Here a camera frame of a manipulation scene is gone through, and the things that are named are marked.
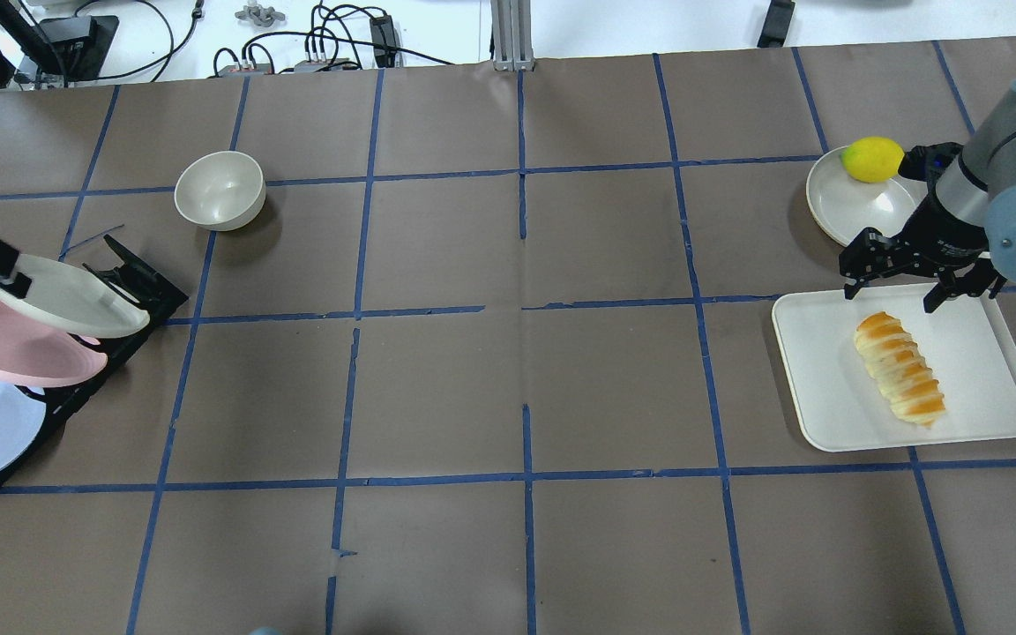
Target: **bread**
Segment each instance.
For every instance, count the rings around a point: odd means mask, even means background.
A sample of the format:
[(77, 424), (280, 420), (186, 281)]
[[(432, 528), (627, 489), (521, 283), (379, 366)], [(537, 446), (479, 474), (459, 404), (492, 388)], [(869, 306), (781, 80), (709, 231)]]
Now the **bread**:
[(865, 318), (853, 344), (868, 374), (876, 379), (880, 394), (900, 421), (931, 426), (947, 411), (939, 380), (928, 369), (911, 334), (895, 317), (882, 311)]

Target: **yellow lemon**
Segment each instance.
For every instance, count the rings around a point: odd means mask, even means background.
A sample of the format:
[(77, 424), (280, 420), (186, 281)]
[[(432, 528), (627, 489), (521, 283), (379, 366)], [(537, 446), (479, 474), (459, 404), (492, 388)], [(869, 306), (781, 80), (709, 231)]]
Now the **yellow lemon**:
[(887, 137), (864, 137), (841, 152), (841, 165), (849, 177), (865, 184), (880, 184), (896, 176), (904, 149)]

